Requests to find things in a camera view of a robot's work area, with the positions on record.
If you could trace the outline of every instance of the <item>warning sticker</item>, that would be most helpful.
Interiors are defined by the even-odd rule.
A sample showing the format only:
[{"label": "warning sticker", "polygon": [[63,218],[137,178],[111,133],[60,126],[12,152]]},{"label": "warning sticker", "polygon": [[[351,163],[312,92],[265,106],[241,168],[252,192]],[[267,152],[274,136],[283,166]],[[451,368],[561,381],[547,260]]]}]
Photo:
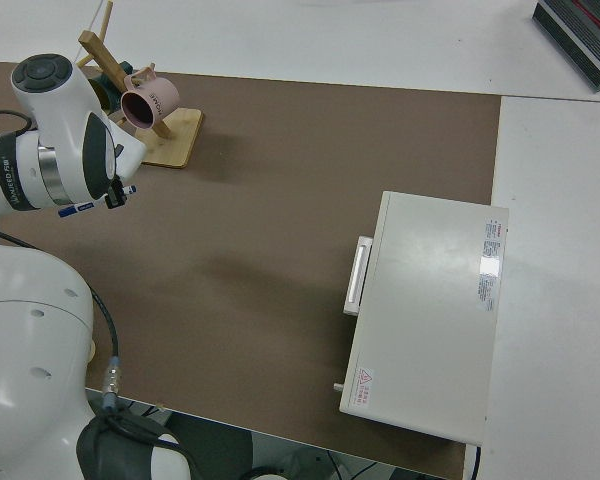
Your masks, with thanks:
[{"label": "warning sticker", "polygon": [[367,408],[369,406],[374,375],[374,371],[369,368],[358,368],[353,398],[353,404],[356,407]]},{"label": "warning sticker", "polygon": [[487,312],[495,308],[498,299],[504,228],[501,222],[489,220],[484,229],[478,299],[480,308]]}]

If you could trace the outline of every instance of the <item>drawer handle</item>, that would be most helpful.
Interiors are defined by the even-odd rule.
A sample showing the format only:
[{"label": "drawer handle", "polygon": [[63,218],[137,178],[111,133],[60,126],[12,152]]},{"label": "drawer handle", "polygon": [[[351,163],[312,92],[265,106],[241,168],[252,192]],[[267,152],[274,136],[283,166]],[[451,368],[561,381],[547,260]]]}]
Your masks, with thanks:
[{"label": "drawer handle", "polygon": [[371,245],[373,238],[359,237],[356,246],[356,255],[353,259],[351,268],[351,277],[349,277],[349,288],[347,288],[347,298],[344,302],[344,313],[357,316],[360,311],[360,300],[362,299],[362,287],[367,275],[367,265],[369,264],[369,255],[371,254]]}]

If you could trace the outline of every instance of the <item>wooden base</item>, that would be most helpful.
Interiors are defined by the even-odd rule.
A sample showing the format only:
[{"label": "wooden base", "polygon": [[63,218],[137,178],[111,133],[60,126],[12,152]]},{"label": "wooden base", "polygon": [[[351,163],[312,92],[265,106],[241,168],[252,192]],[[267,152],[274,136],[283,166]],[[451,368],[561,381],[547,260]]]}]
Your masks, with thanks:
[{"label": "wooden base", "polygon": [[184,168],[189,162],[202,124],[202,112],[191,108],[178,108],[164,123],[171,129],[170,138],[161,138],[151,130],[136,130],[135,137],[147,146],[147,155],[142,163],[158,167]]}]

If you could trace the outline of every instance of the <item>pink mug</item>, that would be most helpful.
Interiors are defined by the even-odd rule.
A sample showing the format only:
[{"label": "pink mug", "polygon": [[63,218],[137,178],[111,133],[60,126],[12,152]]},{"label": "pink mug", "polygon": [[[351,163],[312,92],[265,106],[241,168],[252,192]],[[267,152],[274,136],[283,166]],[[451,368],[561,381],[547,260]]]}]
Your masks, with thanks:
[{"label": "pink mug", "polygon": [[[175,85],[166,78],[157,77],[154,64],[127,75],[120,106],[127,120],[138,128],[151,128],[178,108],[180,95]],[[134,77],[145,76],[140,85],[133,84]]]}]

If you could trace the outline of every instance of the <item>white box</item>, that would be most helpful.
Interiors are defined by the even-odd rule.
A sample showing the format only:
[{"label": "white box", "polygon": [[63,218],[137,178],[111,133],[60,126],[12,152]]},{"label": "white box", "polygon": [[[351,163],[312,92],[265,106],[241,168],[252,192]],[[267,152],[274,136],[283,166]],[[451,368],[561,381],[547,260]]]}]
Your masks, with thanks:
[{"label": "white box", "polygon": [[507,221],[383,194],[342,412],[482,444]]}]

